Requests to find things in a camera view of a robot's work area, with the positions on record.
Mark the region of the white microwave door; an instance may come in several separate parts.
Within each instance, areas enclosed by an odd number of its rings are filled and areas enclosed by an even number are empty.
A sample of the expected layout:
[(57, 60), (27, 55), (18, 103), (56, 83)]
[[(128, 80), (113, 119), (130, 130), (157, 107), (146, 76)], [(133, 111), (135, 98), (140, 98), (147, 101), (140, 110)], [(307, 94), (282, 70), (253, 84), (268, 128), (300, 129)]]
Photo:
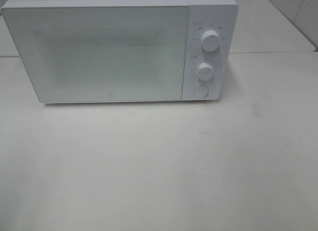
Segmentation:
[(187, 6), (6, 8), (3, 15), (43, 103), (181, 99)]

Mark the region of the lower white timer knob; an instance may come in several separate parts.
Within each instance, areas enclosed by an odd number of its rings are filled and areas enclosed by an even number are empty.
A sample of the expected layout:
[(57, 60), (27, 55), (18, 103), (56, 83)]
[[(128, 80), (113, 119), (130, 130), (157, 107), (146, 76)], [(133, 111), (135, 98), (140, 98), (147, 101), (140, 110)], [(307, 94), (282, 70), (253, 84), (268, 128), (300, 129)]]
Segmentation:
[(215, 68), (213, 64), (201, 63), (196, 71), (197, 78), (201, 81), (208, 81), (215, 75)]

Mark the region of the upper white power knob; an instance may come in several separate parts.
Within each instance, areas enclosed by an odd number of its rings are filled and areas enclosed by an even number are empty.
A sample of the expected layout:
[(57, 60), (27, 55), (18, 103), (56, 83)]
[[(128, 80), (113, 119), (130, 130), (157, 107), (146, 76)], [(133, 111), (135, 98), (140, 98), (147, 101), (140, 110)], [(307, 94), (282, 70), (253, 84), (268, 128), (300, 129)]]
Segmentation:
[(214, 28), (209, 28), (200, 36), (201, 47), (204, 51), (212, 52), (219, 48), (221, 34)]

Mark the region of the white microwave oven body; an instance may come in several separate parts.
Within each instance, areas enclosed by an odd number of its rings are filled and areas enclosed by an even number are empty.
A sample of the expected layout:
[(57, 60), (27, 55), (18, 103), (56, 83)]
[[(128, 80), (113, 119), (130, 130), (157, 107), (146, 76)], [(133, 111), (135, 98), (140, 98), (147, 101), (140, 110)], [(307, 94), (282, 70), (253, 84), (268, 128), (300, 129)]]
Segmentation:
[[(217, 100), (221, 93), (238, 15), (239, 7), (235, 0), (8, 0), (1, 8), (1, 13), (3, 15), (3, 10), (6, 8), (168, 6), (188, 7), (182, 94), (181, 99), (178, 101)], [(220, 46), (212, 52), (204, 51), (200, 43), (200, 36), (209, 28), (214, 28), (221, 34)], [(214, 65), (215, 75), (211, 80), (201, 81), (197, 78), (196, 71), (198, 66), (205, 62)], [(198, 98), (194, 95), (194, 88), (200, 85), (205, 85), (209, 88), (209, 94), (205, 98)]]

